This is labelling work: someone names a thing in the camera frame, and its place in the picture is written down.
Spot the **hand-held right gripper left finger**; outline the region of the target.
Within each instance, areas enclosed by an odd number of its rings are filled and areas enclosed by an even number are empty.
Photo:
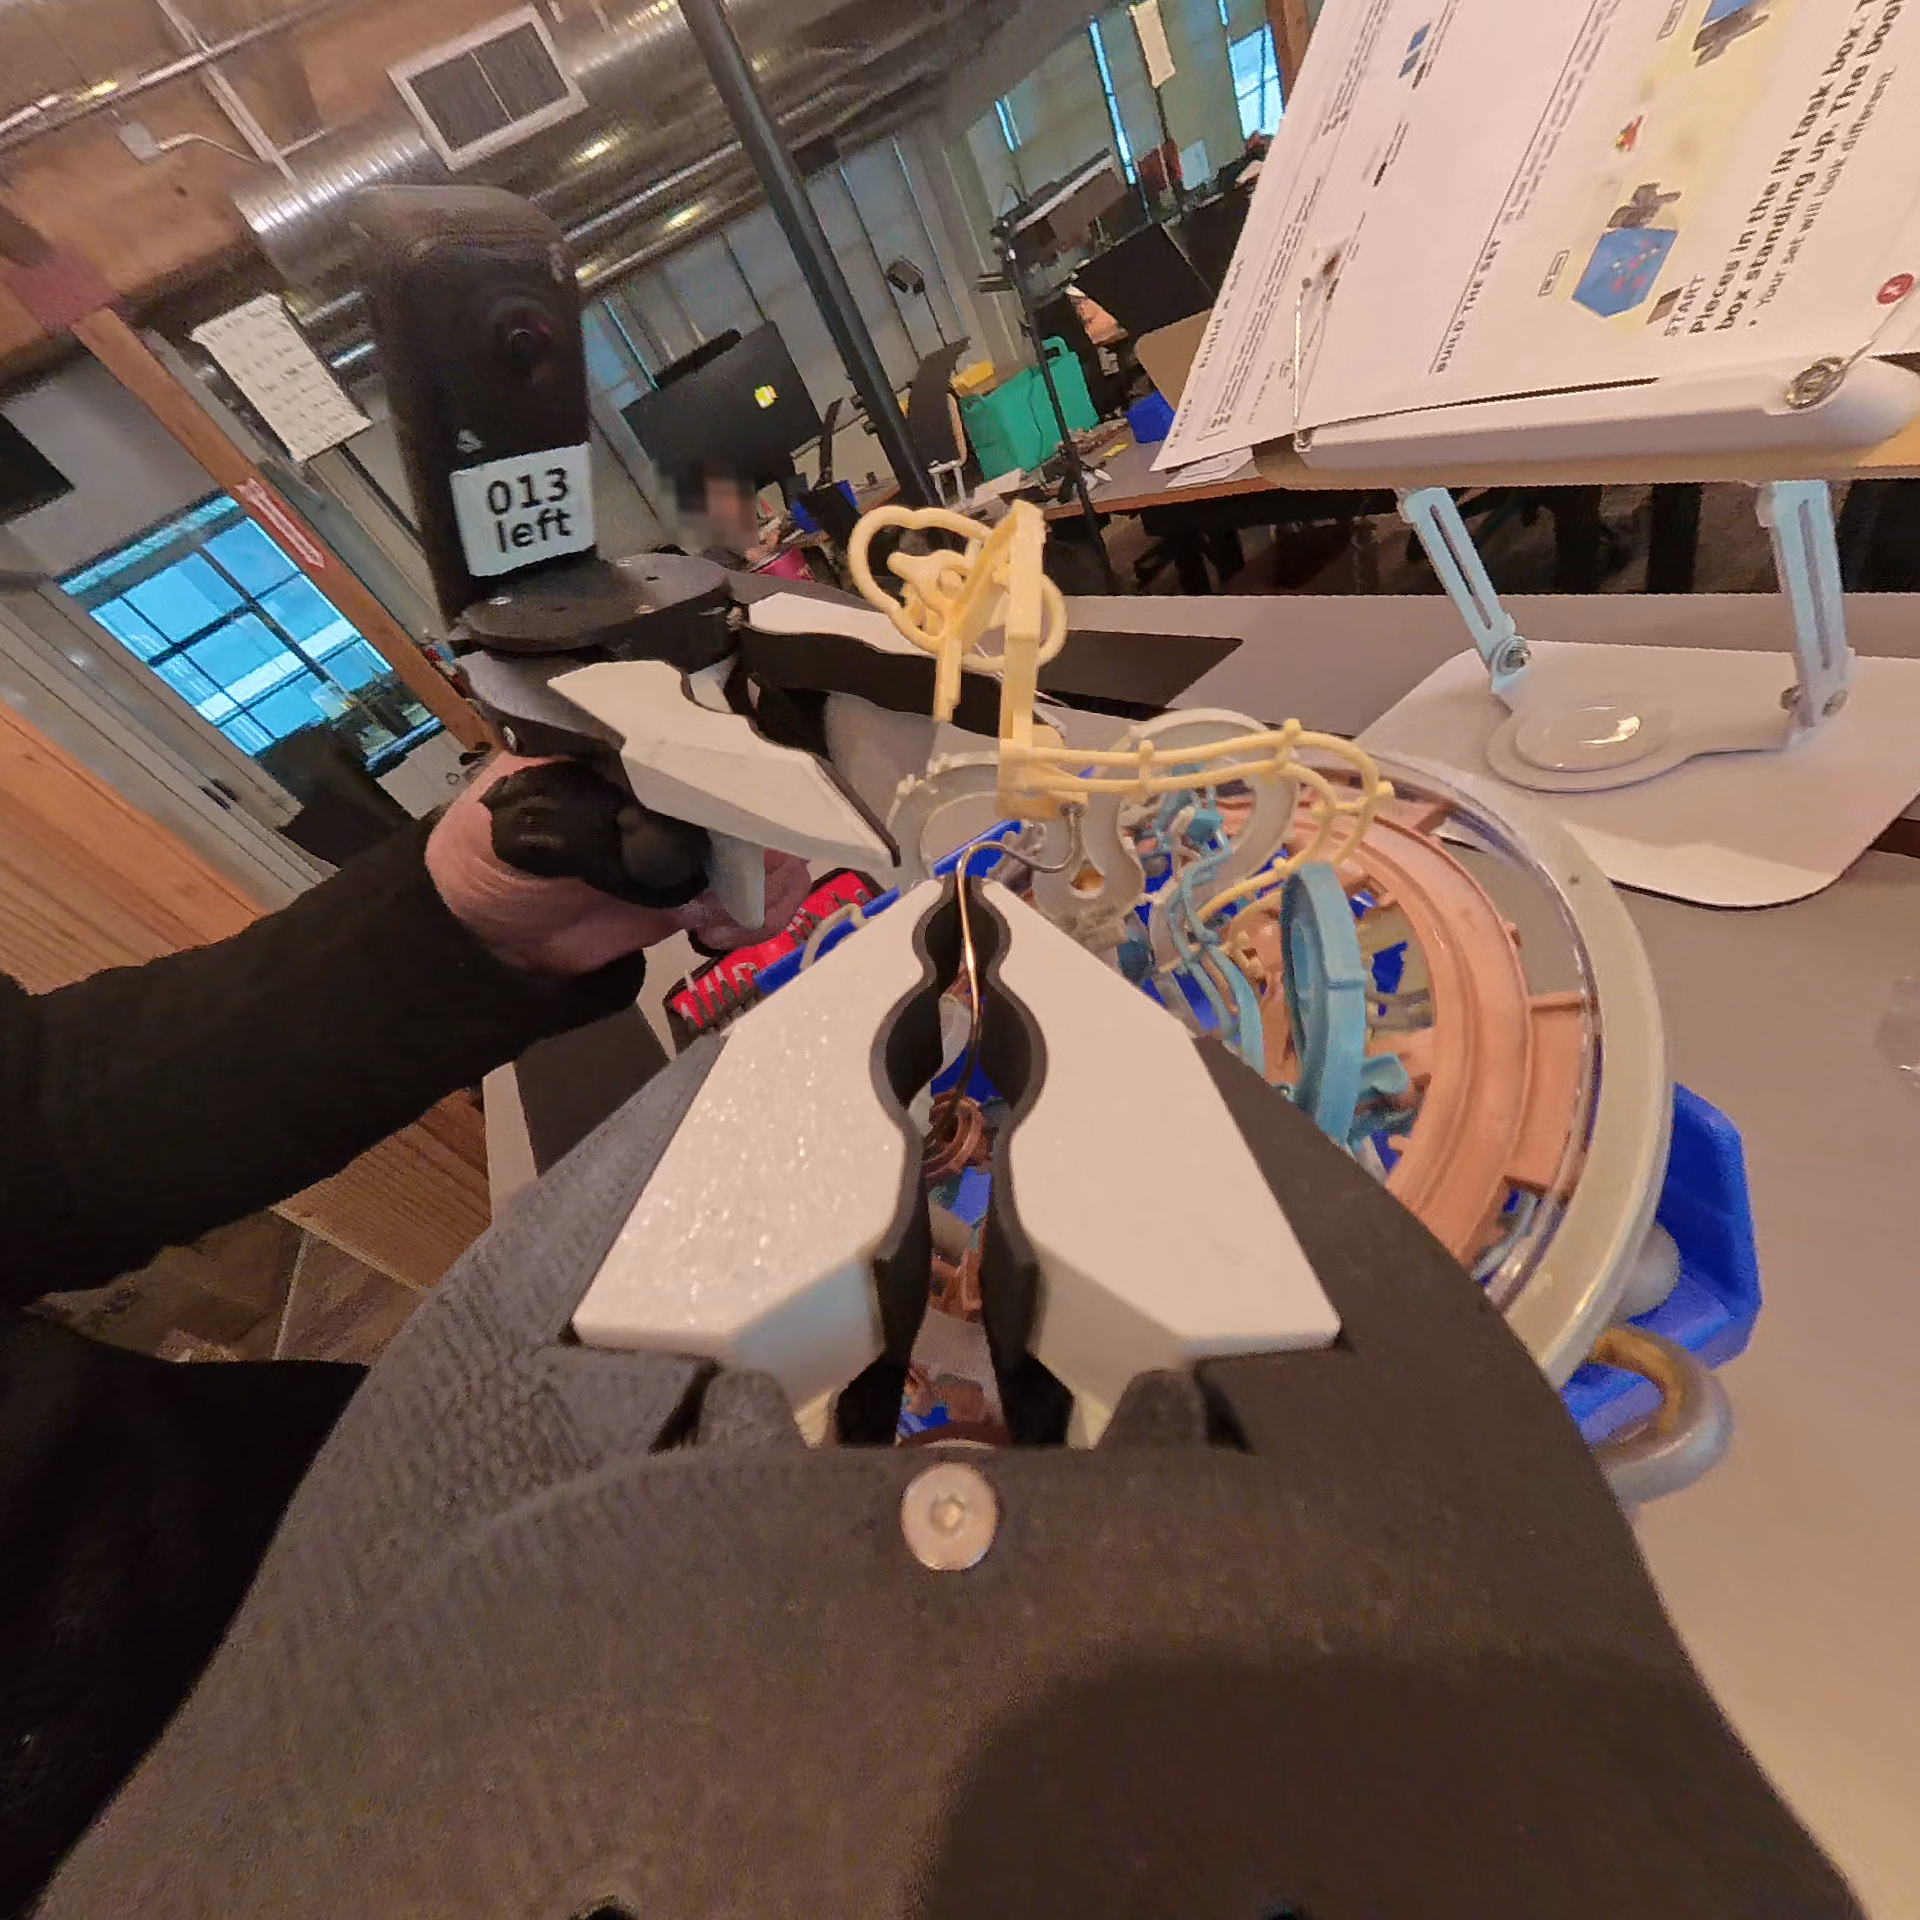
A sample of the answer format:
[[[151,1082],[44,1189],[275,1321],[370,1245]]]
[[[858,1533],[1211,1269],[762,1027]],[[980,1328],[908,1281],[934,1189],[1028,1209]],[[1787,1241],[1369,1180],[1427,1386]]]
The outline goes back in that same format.
[[[896,1441],[929,1312],[927,1123],[956,899],[927,881],[718,1042],[572,1314],[595,1352],[775,1378]]]

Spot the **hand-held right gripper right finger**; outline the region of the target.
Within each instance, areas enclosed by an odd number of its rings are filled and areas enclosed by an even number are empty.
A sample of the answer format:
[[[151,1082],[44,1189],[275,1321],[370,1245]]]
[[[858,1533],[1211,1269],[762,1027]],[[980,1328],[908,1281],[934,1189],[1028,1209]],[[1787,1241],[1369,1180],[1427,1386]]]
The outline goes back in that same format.
[[[1135,1380],[1322,1353],[1340,1316],[1252,1129],[1281,1096],[985,881],[960,882],[993,1148],[980,1310],[1015,1443],[1095,1433]]]

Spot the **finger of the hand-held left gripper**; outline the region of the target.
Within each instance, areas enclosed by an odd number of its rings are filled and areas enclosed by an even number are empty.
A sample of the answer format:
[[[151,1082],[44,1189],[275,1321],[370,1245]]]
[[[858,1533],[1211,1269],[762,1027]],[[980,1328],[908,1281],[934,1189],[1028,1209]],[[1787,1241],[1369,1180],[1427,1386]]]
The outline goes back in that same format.
[[[640,805],[763,851],[874,870],[898,864],[895,836],[825,757],[704,704],[672,662],[576,666],[548,689],[615,737]]]
[[[754,725],[820,725],[830,698],[934,715],[938,662],[883,616],[817,592],[737,602],[729,699]]]

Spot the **pale yellow plastic track piece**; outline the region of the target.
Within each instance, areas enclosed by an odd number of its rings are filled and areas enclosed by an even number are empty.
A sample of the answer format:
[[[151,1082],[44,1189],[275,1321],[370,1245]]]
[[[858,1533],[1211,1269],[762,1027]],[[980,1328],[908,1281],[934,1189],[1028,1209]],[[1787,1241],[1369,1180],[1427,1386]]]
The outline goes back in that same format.
[[[966,801],[1043,827],[1033,899],[1075,940],[1119,946],[1145,901],[1137,832],[1151,830],[1166,884],[1145,922],[1147,972],[1183,964],[1183,942],[1231,925],[1313,862],[1337,864],[1395,796],[1377,762],[1299,722],[1235,712],[1137,722],[1119,748],[1073,748],[1040,718],[1040,670],[1065,652],[1068,610],[1046,574],[1043,515],[994,526],[948,509],[864,515],[848,552],[858,594],[934,666],[931,718],[948,725],[967,677],[1000,686],[988,753],[935,760],[903,779],[888,820],[896,876],[931,876],[927,830]]]

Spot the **marble maze ball toy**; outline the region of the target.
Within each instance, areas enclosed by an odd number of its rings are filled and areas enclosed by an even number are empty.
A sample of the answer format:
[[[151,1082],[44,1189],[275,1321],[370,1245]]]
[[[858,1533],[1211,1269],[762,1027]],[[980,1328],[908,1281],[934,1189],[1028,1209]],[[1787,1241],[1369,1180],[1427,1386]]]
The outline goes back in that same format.
[[[1039,718],[935,757],[888,808],[934,901],[929,825],[1028,830],[1020,922],[960,854],[960,957],[1007,1107],[971,1261],[1000,1372],[1086,1430],[1131,1380],[1330,1347],[1332,1259],[1258,1186],[1292,1109],[1398,1201],[1564,1384],[1607,1336],[1672,1136],[1665,1022],[1615,884],[1550,820],[1360,745],[1177,712],[1104,749]]]

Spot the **small blue plastic bin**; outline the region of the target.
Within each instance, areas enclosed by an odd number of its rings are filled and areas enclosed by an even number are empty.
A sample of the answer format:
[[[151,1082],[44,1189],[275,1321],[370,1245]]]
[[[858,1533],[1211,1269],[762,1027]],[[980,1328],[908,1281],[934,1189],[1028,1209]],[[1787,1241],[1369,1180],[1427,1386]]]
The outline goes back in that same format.
[[[1672,1115],[1654,1129],[1665,1152],[1649,1156],[1662,1181],[1627,1181],[1640,1162],[1611,1141],[1640,1107],[1604,1084],[1607,1033],[1659,1040],[1665,1027],[1656,993],[1615,955],[1611,884],[1504,854],[1514,873],[1558,884],[1575,953],[1572,993],[1535,993],[1520,936],[1456,848],[1436,825],[1377,825],[1345,867],[1315,862],[1262,897],[1235,937],[1183,942],[1183,964],[1147,976],[1137,933],[1123,970],[1235,1049],[1260,1012],[1270,1082],[1323,1124],[1337,1096],[1356,1092],[1351,1152],[1506,1312],[1579,1293],[1554,1277],[1554,1250],[1598,1235],[1610,1328],[1665,1336],[1719,1372],[1761,1316],[1737,1128],[1672,1085]],[[1593,1358],[1562,1393],[1591,1446],[1658,1405],[1651,1384]]]

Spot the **grey handled scissors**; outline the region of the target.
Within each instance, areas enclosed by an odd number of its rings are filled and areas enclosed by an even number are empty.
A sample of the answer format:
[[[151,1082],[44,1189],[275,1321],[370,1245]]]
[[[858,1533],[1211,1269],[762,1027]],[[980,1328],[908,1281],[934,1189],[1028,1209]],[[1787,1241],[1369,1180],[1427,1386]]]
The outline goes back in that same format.
[[[1656,1387],[1656,1410],[1596,1445],[1593,1461],[1627,1516],[1674,1497],[1728,1456],[1737,1417],[1714,1370],[1691,1352],[1643,1328],[1619,1324],[1593,1345],[1596,1363]]]

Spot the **person's left forearm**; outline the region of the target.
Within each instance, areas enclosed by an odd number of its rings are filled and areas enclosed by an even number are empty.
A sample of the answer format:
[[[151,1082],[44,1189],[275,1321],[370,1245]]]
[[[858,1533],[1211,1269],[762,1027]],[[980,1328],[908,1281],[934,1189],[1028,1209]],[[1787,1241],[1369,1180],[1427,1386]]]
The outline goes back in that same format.
[[[92,1290],[338,1176],[531,1044],[632,1005],[643,950],[506,966],[431,822],[217,944],[56,993],[6,976],[3,1301]]]

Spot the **person's left hand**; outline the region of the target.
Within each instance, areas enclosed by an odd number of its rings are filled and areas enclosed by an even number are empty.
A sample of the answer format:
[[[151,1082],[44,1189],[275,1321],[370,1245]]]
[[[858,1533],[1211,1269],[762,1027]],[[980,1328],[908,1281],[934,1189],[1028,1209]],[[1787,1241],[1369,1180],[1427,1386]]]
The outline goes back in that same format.
[[[542,976],[585,976],[633,953],[687,936],[729,953],[777,936],[800,913],[815,884],[809,864],[768,853],[760,925],[735,922],[714,897],[680,907],[622,904],[587,882],[548,881],[507,867],[492,848],[490,789],[547,760],[495,753],[465,793],[432,825],[424,864],[449,913],[511,970]]]

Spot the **red black tool pouch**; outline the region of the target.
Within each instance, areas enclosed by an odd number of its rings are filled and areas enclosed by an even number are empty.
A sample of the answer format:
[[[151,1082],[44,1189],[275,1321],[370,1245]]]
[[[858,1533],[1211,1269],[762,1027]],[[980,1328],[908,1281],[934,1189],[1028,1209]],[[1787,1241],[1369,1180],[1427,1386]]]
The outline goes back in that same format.
[[[723,953],[684,976],[664,996],[664,1019],[674,1049],[724,1030],[766,996],[766,978],[792,964],[775,985],[799,972],[807,942],[838,922],[856,922],[864,904],[825,894],[809,899],[777,936],[739,950]]]

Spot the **black monitor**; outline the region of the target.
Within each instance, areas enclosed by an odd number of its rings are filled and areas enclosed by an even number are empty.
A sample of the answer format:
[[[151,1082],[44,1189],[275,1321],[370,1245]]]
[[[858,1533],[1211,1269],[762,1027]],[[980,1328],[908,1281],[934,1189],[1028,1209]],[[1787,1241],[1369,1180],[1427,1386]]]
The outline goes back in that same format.
[[[729,475],[777,488],[799,452],[819,442],[824,417],[772,322],[729,331],[662,373],[619,411],[647,462],[672,481]]]

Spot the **white air vent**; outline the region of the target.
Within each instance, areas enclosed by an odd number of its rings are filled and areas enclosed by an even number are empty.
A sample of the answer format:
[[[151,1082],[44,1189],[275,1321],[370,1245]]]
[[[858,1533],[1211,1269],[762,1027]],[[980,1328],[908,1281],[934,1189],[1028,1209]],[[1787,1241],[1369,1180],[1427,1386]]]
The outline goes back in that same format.
[[[583,86],[532,5],[391,64],[388,80],[452,173],[511,154],[587,110]]]

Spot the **green storage bin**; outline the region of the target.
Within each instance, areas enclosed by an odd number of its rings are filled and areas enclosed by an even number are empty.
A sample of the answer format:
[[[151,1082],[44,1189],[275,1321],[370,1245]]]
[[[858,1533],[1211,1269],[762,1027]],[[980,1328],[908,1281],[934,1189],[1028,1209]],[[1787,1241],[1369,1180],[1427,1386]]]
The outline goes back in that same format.
[[[1028,474],[1046,464],[1063,434],[1100,428],[1081,360],[1068,338],[1048,336],[1049,373],[1022,369],[993,390],[960,397],[963,428],[980,481]]]

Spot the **black pole with round disc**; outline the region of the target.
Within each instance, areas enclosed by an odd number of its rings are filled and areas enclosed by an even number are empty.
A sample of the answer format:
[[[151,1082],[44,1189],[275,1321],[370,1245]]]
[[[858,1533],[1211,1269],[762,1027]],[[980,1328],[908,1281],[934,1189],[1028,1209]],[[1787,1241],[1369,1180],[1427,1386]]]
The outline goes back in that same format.
[[[721,3],[681,3],[680,9],[706,61],[712,82],[732,116],[739,145],[751,157],[763,197],[799,261],[804,285],[828,328],[856,396],[866,408],[866,418],[895,469],[900,501],[916,509],[934,507],[938,492],[929,464],[910,437],[881,349],[858,309],[858,300],[832,252],[824,221],[811,205],[800,168],[762,97],[753,61],[729,25],[728,9]]]

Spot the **white book stand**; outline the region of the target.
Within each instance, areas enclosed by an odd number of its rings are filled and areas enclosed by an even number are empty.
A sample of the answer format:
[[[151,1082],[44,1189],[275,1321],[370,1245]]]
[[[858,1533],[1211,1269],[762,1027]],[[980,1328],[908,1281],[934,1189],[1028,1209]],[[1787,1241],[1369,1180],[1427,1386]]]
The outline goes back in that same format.
[[[1295,485],[1395,489],[1465,634],[1371,733],[1529,793],[1620,884],[1702,906],[1830,888],[1915,801],[1919,668],[1858,650],[1833,482],[1915,475],[1910,355],[1782,360],[1335,418],[1287,397],[1260,445]],[[1527,636],[1451,488],[1737,482],[1783,610],[1742,646]]]

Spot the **printed instruction sheet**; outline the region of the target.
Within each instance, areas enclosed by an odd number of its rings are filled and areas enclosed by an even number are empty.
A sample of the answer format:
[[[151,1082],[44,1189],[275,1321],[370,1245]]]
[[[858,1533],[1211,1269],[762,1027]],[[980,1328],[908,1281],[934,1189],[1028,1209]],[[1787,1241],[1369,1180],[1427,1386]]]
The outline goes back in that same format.
[[[1323,5],[1159,469],[1850,458],[1915,195],[1915,3]]]

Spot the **white wall chart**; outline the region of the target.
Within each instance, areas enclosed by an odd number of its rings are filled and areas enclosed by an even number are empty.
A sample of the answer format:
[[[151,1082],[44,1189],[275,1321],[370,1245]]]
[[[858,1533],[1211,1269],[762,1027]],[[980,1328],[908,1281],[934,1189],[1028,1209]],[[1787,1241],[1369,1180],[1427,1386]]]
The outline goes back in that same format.
[[[257,296],[187,331],[292,464],[310,464],[372,420],[320,360],[280,296]]]

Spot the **silver air duct with vents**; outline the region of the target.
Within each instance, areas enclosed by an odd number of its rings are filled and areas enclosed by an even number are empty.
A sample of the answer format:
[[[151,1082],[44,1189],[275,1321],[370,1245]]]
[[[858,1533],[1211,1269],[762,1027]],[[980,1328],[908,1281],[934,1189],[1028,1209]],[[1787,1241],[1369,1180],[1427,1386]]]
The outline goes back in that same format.
[[[809,177],[903,126],[938,126],[966,90],[1086,5],[728,5],[760,92]],[[292,290],[354,284],[350,205],[382,186],[503,187],[539,205],[583,261],[624,273],[643,230],[691,230],[760,198],[680,5],[592,5],[548,24],[587,110],[452,173],[388,80],[388,104],[323,133],[289,177],[236,187],[248,237]]]

